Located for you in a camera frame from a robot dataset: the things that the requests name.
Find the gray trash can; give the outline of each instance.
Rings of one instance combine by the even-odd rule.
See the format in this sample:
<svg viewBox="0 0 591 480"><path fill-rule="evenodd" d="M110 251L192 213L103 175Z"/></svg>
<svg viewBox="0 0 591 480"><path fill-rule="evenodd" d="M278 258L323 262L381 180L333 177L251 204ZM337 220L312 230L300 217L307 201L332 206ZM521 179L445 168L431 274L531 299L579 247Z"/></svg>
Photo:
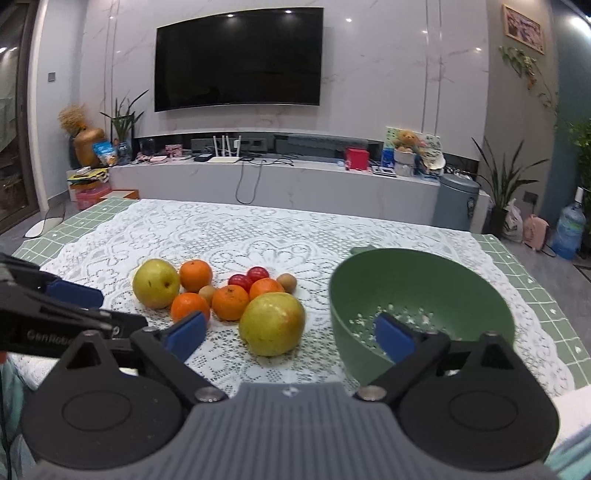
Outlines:
<svg viewBox="0 0 591 480"><path fill-rule="evenodd" d="M431 225L469 231L479 190L480 185L474 180L449 173L442 175Z"/></svg>

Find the water bottle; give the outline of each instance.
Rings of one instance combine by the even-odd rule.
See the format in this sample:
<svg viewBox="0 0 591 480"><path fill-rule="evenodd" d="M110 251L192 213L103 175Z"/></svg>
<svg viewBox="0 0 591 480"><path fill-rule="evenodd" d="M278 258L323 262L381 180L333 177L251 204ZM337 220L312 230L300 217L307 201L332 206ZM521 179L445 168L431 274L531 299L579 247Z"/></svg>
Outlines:
<svg viewBox="0 0 591 480"><path fill-rule="evenodd" d="M586 224L587 218L583 213L583 189L579 187L574 203L562 210L550 248L562 258L572 260L581 246Z"/></svg>

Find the pink box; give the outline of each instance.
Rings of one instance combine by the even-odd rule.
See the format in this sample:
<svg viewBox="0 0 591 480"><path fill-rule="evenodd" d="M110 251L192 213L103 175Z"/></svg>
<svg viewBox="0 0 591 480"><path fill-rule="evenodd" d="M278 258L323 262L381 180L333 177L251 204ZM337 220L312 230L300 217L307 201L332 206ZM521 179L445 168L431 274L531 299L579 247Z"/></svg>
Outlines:
<svg viewBox="0 0 591 480"><path fill-rule="evenodd" d="M166 145L164 147L164 150L166 154L171 158L183 156L183 146L181 144Z"/></svg>
<svg viewBox="0 0 591 480"><path fill-rule="evenodd" d="M111 185L101 183L98 187L89 190L76 190L76 202L78 210L86 210L99 203L100 198L111 192Z"/></svg>

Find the white lace tablecloth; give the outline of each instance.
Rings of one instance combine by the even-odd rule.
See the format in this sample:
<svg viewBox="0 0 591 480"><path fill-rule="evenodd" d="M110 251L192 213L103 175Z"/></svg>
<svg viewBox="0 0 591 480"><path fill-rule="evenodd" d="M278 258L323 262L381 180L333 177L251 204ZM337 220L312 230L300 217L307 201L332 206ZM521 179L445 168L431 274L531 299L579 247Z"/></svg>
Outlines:
<svg viewBox="0 0 591 480"><path fill-rule="evenodd" d="M516 323L515 350L538 381L555 397L574 389L572 374L558 358L552 338L468 232L325 213L215 203L140 200L95 231L67 244L43 269L66 280L99 288L103 307L139 313L166 327L165 310L143 307L131 289L134 271L149 258L179 267L195 258L213 268L221 286L254 265L271 276L289 272L298 279L295 296L306 308L300 346L276 358L255 357L243 346L237 325L212 316L205 343L187 364L234 395L241 382L340 381L348 389L332 335L328 283L352 247L400 247L455 260L488 280L509 305ZM11 355L25 382L37 388L54 360Z"/></svg>

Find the gold vase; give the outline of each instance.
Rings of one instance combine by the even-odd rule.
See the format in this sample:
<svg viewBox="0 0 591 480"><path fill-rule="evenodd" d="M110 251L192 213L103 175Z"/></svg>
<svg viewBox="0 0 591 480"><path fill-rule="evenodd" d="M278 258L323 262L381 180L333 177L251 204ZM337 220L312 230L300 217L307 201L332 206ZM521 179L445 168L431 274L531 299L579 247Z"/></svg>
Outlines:
<svg viewBox="0 0 591 480"><path fill-rule="evenodd" d="M99 157L92 150L92 145L102 140L105 140L105 132L102 128L86 128L76 135L74 149L80 165L93 168L100 165Z"/></svg>

